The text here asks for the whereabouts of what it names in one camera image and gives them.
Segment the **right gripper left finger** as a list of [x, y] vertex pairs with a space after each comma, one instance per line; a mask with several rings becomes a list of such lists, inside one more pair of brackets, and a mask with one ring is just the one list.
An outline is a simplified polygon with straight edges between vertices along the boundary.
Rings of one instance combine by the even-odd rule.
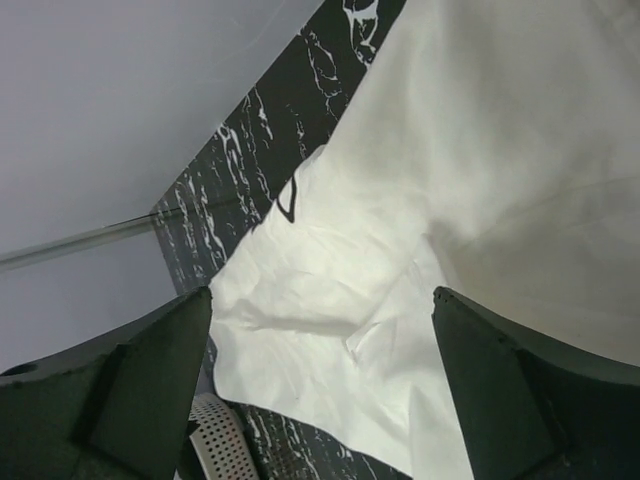
[[2, 478], [173, 478], [210, 319], [201, 287], [3, 372]]

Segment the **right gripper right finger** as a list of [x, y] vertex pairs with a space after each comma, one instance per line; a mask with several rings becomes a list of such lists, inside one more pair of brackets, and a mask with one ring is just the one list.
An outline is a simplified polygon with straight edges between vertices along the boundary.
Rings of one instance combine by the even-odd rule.
[[438, 348], [477, 479], [636, 479], [639, 369], [434, 292]]

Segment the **white daisy t-shirt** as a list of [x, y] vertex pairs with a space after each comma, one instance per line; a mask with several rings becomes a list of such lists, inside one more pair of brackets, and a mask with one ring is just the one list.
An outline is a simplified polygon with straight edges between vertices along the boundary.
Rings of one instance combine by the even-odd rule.
[[216, 389], [416, 479], [468, 479], [440, 286], [638, 361], [637, 2], [408, 2], [211, 281]]

